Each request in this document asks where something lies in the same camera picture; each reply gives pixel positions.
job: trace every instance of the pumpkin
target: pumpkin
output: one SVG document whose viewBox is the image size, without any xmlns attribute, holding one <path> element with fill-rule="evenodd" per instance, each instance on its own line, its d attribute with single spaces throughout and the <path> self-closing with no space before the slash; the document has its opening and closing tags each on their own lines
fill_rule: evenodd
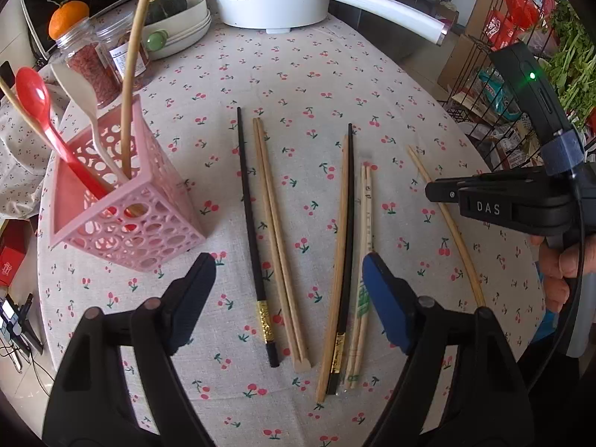
<svg viewBox="0 0 596 447">
<path fill-rule="evenodd" d="M 48 35 L 54 40 L 58 40 L 75 23 L 89 16 L 89 6 L 84 1 L 65 0 L 56 4 L 58 9 L 52 14 L 48 26 Z"/>
<path fill-rule="evenodd" d="M 165 18 L 183 12 L 188 7 L 186 0 L 149 0 L 145 25 L 161 21 Z"/>
</svg>

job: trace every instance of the rice cooker handle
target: rice cooker handle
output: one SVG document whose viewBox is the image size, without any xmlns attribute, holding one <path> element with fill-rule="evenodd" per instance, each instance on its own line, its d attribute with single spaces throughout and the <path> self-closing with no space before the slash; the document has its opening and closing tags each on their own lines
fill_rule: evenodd
<svg viewBox="0 0 596 447">
<path fill-rule="evenodd" d="M 449 30 L 443 22 L 395 0 L 335 0 L 379 15 L 437 45 Z"/>
</svg>

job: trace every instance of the green squash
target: green squash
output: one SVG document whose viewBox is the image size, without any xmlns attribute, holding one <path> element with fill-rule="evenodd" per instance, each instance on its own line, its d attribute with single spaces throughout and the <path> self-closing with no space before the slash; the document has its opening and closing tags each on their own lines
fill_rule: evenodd
<svg viewBox="0 0 596 447">
<path fill-rule="evenodd" d="M 149 0 L 145 25 L 161 21 L 165 18 L 183 12 L 188 7 L 186 0 Z"/>
</svg>

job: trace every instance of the floor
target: floor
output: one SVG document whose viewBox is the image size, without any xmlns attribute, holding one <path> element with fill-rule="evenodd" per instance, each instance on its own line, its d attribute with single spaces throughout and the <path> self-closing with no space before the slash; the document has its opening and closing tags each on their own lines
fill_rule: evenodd
<svg viewBox="0 0 596 447">
<path fill-rule="evenodd" d="M 444 101 L 449 96 L 447 91 L 437 84 L 437 79 L 458 38 L 449 32 L 440 47 L 424 40 L 414 53 L 398 62 L 399 66 L 437 101 Z"/>
<path fill-rule="evenodd" d="M 42 344 L 45 344 L 44 328 L 42 327 L 43 322 L 38 300 L 36 237 L 29 238 L 27 255 L 19 267 L 8 292 L 19 305 L 25 302 L 29 292 L 34 295 L 34 302 L 28 318 Z M 38 436 L 41 436 L 48 397 L 41 388 L 35 373 L 37 371 L 39 380 L 44 385 L 46 391 L 50 392 L 53 381 L 39 366 L 44 367 L 52 377 L 55 377 L 56 372 L 54 371 L 49 352 L 44 352 L 43 355 L 35 354 L 34 360 L 38 364 L 35 366 L 35 369 L 33 364 L 29 365 L 22 359 L 23 370 L 21 373 L 18 373 L 9 357 L 0 358 L 0 389 L 2 389 L 8 401 L 10 401 L 31 430 Z"/>
</svg>

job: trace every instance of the tablecloth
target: tablecloth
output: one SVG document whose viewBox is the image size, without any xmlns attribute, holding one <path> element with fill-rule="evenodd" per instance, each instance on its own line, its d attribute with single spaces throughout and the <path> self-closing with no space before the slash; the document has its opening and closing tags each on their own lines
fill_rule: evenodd
<svg viewBox="0 0 596 447">
<path fill-rule="evenodd" d="M 50 67 L 39 73 L 52 98 L 52 122 L 58 124 L 68 105 L 68 97 Z M 0 102 L 0 218 L 25 219 L 38 212 L 49 159 L 47 145 L 29 129 L 8 98 L 3 97 Z"/>
<path fill-rule="evenodd" d="M 217 445 L 359 446 L 399 377 L 405 357 L 371 315 L 359 387 L 316 403 L 340 193 L 341 142 L 352 123 L 356 166 L 374 181 L 374 243 L 388 266 L 417 294 L 472 312 L 475 301 L 461 258 L 407 145 L 434 177 L 488 171 L 441 106 L 356 31 L 329 16 L 287 35 L 214 23 L 205 38 L 157 62 L 140 92 L 145 119 L 184 180 L 207 241 L 153 273 L 139 273 L 48 243 L 51 203 L 42 198 L 39 289 L 48 347 L 58 367 L 81 314 L 136 308 L 184 276 L 201 251 L 217 262 L 217 280 L 189 343 L 172 358 L 181 383 Z M 248 169 L 263 276 L 281 366 L 267 363 L 258 332 L 245 235 L 236 106 L 245 121 L 260 116 L 282 216 L 285 246 L 313 368 L 294 373 L 288 355 L 256 176 L 254 139 L 246 126 Z M 61 123 L 72 137 L 87 125 L 69 106 Z M 46 175 L 53 179 L 55 158 Z M 518 358 L 543 315 L 543 294 L 525 237 L 452 213 L 469 247 L 488 305 Z M 454 364 L 448 348 L 426 428 L 437 425 Z M 122 350 L 140 424 L 155 431 L 128 348 Z"/>
</svg>

